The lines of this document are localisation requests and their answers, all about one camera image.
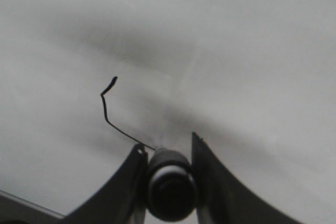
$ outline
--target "cylindrical knob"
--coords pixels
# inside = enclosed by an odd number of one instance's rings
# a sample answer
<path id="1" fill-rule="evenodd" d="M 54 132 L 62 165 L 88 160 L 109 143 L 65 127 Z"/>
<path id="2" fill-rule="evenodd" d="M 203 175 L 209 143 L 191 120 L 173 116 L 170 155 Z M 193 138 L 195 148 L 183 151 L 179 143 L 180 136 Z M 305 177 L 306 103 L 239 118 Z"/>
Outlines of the cylindrical knob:
<path id="1" fill-rule="evenodd" d="M 147 205 L 152 215 L 164 221 L 178 221 L 195 208 L 196 185 L 188 160 L 179 152 L 164 148 L 149 163 Z"/>

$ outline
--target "black knob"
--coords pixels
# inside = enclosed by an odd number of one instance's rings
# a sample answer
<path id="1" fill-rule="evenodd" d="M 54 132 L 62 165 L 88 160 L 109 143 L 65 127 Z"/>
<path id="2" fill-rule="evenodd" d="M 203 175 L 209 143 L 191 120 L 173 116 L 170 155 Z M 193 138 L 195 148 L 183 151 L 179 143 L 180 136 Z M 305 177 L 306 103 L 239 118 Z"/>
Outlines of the black knob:
<path id="1" fill-rule="evenodd" d="M 179 221 L 195 208 L 196 185 L 188 160 L 179 152 L 159 149 L 149 163 L 147 205 L 164 221 Z"/>

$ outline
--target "gray surface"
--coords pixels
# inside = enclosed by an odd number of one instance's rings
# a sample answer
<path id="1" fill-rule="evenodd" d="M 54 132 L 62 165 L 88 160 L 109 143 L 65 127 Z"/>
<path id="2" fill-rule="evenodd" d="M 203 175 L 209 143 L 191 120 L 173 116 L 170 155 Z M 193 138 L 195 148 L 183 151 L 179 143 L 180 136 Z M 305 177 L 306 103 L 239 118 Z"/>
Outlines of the gray surface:
<path id="1" fill-rule="evenodd" d="M 196 131 L 263 199 L 335 223 L 335 0 L 0 6 L 1 190 L 62 214 L 90 197 L 133 145 L 102 116 L 118 75 L 119 127 L 186 154 Z"/>
<path id="2" fill-rule="evenodd" d="M 57 223 L 63 218 L 59 213 L 32 204 L 24 199 L 0 191 L 0 221 L 24 221 L 29 224 L 51 224 Z"/>

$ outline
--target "black wire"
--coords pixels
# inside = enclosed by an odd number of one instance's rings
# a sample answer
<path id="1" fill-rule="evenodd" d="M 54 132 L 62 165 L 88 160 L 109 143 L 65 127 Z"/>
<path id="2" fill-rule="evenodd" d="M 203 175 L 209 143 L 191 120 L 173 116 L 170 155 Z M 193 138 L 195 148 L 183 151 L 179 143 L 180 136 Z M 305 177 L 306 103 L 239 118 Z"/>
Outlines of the black wire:
<path id="1" fill-rule="evenodd" d="M 106 108 L 106 101 L 105 101 L 105 97 L 104 95 L 110 91 L 110 89 L 112 89 L 112 87 L 114 86 L 115 82 L 117 81 L 117 76 L 113 77 L 112 78 L 112 81 L 111 83 L 107 86 L 107 88 L 104 89 L 103 92 L 101 92 L 100 96 L 101 96 L 101 100 L 103 102 L 103 108 L 104 108 L 104 117 L 105 117 L 105 121 L 110 124 L 113 128 L 115 128 L 117 131 L 119 131 L 120 133 L 124 134 L 125 136 L 129 137 L 130 139 L 136 141 L 137 143 L 139 144 L 143 144 L 144 146 L 148 147 L 149 149 L 152 149 L 152 150 L 155 150 L 155 148 L 149 146 L 149 145 L 146 145 L 144 143 L 142 143 L 141 141 L 137 140 L 136 138 L 134 138 L 133 136 L 127 134 L 126 132 L 122 131 L 121 129 L 119 129 L 118 127 L 116 127 L 113 123 L 111 123 L 109 121 L 109 118 L 107 116 L 107 108 Z"/>

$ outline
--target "wire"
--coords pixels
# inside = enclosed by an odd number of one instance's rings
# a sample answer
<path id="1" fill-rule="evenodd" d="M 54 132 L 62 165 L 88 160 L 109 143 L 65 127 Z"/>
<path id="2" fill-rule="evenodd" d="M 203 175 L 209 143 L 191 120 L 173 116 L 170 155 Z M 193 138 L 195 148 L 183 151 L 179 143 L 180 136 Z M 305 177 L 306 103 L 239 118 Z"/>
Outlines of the wire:
<path id="1" fill-rule="evenodd" d="M 100 94 L 100 97 L 101 97 L 101 100 L 103 102 L 103 108 L 104 108 L 104 118 L 105 118 L 105 121 L 110 124 L 113 128 L 115 128 L 117 131 L 119 131 L 120 133 L 124 134 L 125 136 L 129 137 L 130 139 L 136 141 L 137 143 L 139 144 L 143 144 L 144 146 L 148 147 L 149 149 L 152 149 L 152 150 L 155 150 L 155 148 L 147 145 L 147 144 L 144 144 L 142 143 L 141 141 L 137 140 L 136 138 L 134 138 L 133 136 L 127 134 L 126 132 L 122 131 L 121 129 L 119 129 L 118 127 L 116 127 L 113 123 L 110 122 L 109 118 L 108 118 L 108 115 L 107 115 L 107 108 L 106 108 L 106 101 L 105 101 L 105 97 L 104 95 L 109 92 L 112 87 L 115 85 L 115 82 L 117 81 L 117 76 L 113 77 L 112 80 L 111 80 L 111 83 L 107 86 L 107 88 L 104 89 L 103 92 L 101 92 Z"/>

